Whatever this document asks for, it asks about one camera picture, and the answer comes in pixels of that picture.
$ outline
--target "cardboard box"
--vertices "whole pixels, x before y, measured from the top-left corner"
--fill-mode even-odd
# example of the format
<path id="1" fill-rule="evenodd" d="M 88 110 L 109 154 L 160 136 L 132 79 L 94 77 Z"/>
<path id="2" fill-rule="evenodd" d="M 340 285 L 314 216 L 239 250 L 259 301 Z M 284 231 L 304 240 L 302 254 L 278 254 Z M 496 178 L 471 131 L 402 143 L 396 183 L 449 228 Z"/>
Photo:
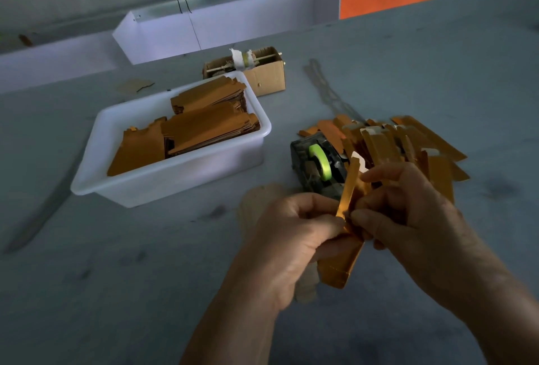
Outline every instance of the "cardboard box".
<path id="1" fill-rule="evenodd" d="M 254 94 L 264 96 L 266 94 L 275 93 L 286 89 L 285 84 L 285 62 L 282 61 L 279 52 L 274 47 L 266 47 L 263 49 L 253 50 L 255 57 L 264 57 L 269 55 L 275 55 L 267 59 L 260 61 L 260 65 L 254 69 L 245 70 L 245 74 Z M 210 78 L 212 73 L 208 74 L 209 69 L 216 69 L 224 66 L 227 62 L 232 62 L 232 56 L 222 57 L 211 62 L 204 64 L 202 69 L 202 76 L 204 79 Z"/>

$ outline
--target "gray tabletop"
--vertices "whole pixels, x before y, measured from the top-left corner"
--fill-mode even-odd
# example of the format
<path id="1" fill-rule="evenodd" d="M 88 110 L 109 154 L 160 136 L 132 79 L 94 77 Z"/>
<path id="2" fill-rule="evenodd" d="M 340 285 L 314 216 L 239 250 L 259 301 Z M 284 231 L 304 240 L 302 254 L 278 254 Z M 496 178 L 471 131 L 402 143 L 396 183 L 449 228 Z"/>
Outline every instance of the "gray tabletop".
<path id="1" fill-rule="evenodd" d="M 469 156 L 456 203 L 539 294 L 539 0 L 436 0 L 299 33 L 273 45 L 284 92 L 260 99 L 273 131 L 263 165 L 125 209 L 72 195 L 26 248 L 0 258 L 5 364 L 177 363 L 241 240 L 244 192 L 297 186 L 289 143 L 331 118 L 304 67 L 317 59 L 363 116 L 411 114 Z M 0 245 L 66 174 L 99 110 L 200 79 L 230 46 L 0 96 Z M 273 363 L 481 363 L 464 326 L 436 306 L 388 252 L 370 246 L 344 290 L 293 304 L 278 319 Z"/>

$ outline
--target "white plastic tray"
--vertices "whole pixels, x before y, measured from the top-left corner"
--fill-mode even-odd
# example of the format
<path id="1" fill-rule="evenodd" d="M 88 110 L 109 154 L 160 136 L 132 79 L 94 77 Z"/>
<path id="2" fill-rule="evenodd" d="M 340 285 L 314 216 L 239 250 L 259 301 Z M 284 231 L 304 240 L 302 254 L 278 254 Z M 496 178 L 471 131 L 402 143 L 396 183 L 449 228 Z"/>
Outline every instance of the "white plastic tray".
<path id="1" fill-rule="evenodd" d="M 124 130 L 131 125 L 146 128 L 160 116 L 173 116 L 171 97 L 209 80 L 117 104 L 100 111 L 96 117 L 71 191 L 76 195 L 96 192 L 132 208 L 262 164 L 262 144 L 271 131 L 270 120 L 243 73 L 234 71 L 226 76 L 236 77 L 247 86 L 247 110 L 257 115 L 260 130 L 117 176 L 107 176 Z"/>

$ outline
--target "person's left hand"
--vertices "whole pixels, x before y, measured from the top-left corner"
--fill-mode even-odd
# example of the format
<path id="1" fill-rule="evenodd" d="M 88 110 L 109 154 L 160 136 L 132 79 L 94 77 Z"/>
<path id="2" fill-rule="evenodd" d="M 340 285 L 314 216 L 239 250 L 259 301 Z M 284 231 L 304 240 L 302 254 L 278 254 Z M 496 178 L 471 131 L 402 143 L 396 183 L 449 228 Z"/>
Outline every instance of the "person's left hand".
<path id="1" fill-rule="evenodd" d="M 274 293 L 279 309 L 285 309 L 307 264 L 360 245 L 359 239 L 342 234 L 344 220 L 335 217 L 338 207 L 338 201 L 314 193 L 275 201 L 260 217 L 231 272 Z"/>

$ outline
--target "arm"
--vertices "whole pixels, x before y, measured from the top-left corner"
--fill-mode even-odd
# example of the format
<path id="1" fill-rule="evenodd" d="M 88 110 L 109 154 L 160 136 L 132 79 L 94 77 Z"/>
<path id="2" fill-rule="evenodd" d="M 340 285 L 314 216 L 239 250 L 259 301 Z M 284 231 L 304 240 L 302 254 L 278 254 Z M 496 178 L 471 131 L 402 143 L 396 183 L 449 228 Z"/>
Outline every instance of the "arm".
<path id="1" fill-rule="evenodd" d="M 299 194 L 273 203 L 242 247 L 189 342 L 180 365 L 267 363 L 275 320 L 311 261 L 353 249 L 340 234 L 339 203 Z"/>
<path id="2" fill-rule="evenodd" d="M 489 364 L 538 363 L 539 304 L 462 214 L 409 162 L 373 168 L 361 179 L 398 182 L 358 201 L 351 218 L 363 237 L 387 247 L 425 293 L 468 326 Z"/>

